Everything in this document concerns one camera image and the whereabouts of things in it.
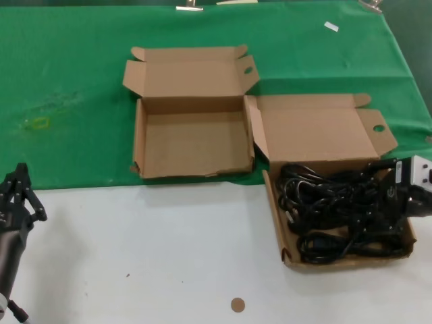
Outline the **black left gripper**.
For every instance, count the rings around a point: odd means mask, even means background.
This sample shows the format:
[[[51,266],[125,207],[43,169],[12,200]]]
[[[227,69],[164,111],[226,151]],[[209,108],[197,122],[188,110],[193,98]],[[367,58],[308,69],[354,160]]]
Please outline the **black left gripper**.
[[[32,217],[23,201],[10,202],[20,195],[20,189],[34,209]],[[32,221],[47,220],[45,208],[32,189],[26,163],[18,163],[6,174],[1,182],[1,202],[1,294],[11,294],[28,234],[34,227]]]

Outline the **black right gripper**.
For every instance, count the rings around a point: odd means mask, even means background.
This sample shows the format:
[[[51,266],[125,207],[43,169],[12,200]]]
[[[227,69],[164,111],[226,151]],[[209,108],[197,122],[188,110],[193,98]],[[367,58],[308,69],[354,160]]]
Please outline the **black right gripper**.
[[[410,171],[397,171],[397,159],[370,162],[367,173],[392,169],[380,182],[380,209],[369,213],[369,231],[397,231],[405,217],[431,216],[431,178],[429,172],[419,177]]]

